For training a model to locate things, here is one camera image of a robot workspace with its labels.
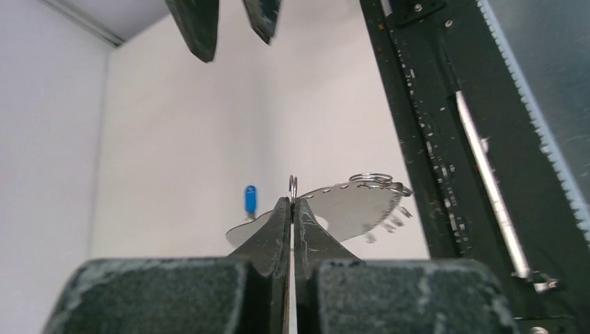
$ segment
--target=white wall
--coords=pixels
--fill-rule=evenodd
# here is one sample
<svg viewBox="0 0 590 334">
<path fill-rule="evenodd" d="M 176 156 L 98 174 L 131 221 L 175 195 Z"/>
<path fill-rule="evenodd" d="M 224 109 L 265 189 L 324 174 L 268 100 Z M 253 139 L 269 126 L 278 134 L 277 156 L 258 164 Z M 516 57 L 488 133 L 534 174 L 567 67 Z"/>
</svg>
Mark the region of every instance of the white wall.
<svg viewBox="0 0 590 334">
<path fill-rule="evenodd" d="M 408 183 L 358 0 L 283 1 L 271 46 L 242 1 L 222 1 L 209 64 L 164 19 L 111 54 L 102 147 L 93 257 L 226 255 L 245 187 L 262 213 L 288 194 L 289 174 L 300 194 L 369 171 Z M 376 234 L 344 245 L 428 256 L 416 216 Z"/>
<path fill-rule="evenodd" d="M 110 48 L 35 0 L 0 1 L 0 333 L 38 333 L 88 254 Z"/>
</svg>

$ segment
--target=metal bracket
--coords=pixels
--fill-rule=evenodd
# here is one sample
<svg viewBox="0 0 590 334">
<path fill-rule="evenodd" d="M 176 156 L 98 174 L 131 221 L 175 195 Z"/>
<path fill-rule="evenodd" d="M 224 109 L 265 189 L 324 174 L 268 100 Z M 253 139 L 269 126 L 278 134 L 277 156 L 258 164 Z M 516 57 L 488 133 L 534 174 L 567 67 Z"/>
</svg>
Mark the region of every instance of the metal bracket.
<svg viewBox="0 0 590 334">
<path fill-rule="evenodd" d="M 446 5 L 445 0 L 397 0 L 390 3 L 397 26 L 416 22 Z"/>
<path fill-rule="evenodd" d="M 523 334 L 577 334 L 572 319 L 567 317 L 551 317 L 546 319 L 516 319 L 516 325 Z"/>
<path fill-rule="evenodd" d="M 534 284 L 535 290 L 537 292 L 545 292 L 548 290 L 562 288 L 558 279 L 540 271 L 531 272 L 530 280 Z"/>
</svg>

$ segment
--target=white ceiling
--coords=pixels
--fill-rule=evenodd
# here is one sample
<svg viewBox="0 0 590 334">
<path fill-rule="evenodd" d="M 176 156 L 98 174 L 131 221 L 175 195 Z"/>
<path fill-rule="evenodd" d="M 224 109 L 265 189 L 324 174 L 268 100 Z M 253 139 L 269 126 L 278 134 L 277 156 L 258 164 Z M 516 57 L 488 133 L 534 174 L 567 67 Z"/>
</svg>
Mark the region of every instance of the white ceiling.
<svg viewBox="0 0 590 334">
<path fill-rule="evenodd" d="M 91 16 L 123 40 L 129 40 L 168 15 L 164 0 L 59 0 Z"/>
</svg>

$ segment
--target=metal key ring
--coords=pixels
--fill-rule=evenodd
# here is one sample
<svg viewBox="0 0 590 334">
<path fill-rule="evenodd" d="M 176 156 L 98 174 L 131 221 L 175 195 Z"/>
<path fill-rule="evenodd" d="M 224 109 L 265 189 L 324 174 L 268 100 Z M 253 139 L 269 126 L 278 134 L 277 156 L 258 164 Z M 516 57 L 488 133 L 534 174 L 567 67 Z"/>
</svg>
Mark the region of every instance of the metal key ring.
<svg viewBox="0 0 590 334">
<path fill-rule="evenodd" d="M 355 181 L 370 181 L 379 184 L 391 184 L 393 181 L 393 177 L 391 175 L 383 173 L 362 173 L 352 175 L 349 178 L 349 182 Z"/>
<path fill-rule="evenodd" d="M 291 192 L 291 204 L 293 204 L 297 198 L 297 176 L 289 176 L 289 192 Z"/>
</svg>

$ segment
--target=silver metal rod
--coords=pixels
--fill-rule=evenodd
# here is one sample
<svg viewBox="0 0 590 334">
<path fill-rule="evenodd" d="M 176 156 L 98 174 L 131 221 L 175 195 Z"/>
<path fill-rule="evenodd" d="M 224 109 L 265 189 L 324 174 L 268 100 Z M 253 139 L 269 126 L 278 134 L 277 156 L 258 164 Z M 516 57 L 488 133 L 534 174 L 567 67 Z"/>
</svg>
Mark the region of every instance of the silver metal rod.
<svg viewBox="0 0 590 334">
<path fill-rule="evenodd" d="M 381 7 L 383 9 L 383 14 L 385 14 L 386 17 L 392 13 L 389 0 L 381 0 Z"/>
<path fill-rule="evenodd" d="M 506 204 L 504 204 L 504 199 L 502 198 L 500 189 L 497 186 L 492 167 L 486 155 L 486 151 L 481 144 L 481 138 L 475 128 L 475 124 L 471 118 L 471 114 L 469 112 L 469 108 L 467 107 L 467 103 L 465 102 L 463 93 L 461 91 L 456 92 L 455 96 L 457 107 L 459 109 L 459 118 L 461 119 L 461 124 L 463 125 L 465 134 L 467 135 L 467 140 L 471 146 L 471 150 L 477 163 L 477 167 L 479 168 L 481 178 L 484 181 L 486 192 L 488 193 L 494 215 L 498 225 L 500 226 L 502 238 L 504 239 L 504 242 L 508 248 L 508 253 L 510 254 L 516 275 L 520 278 L 529 280 L 532 274 L 531 268 L 529 267 L 527 258 L 523 252 L 523 247 L 518 241 L 518 235 L 514 230 L 514 225 L 510 219 Z"/>
</svg>

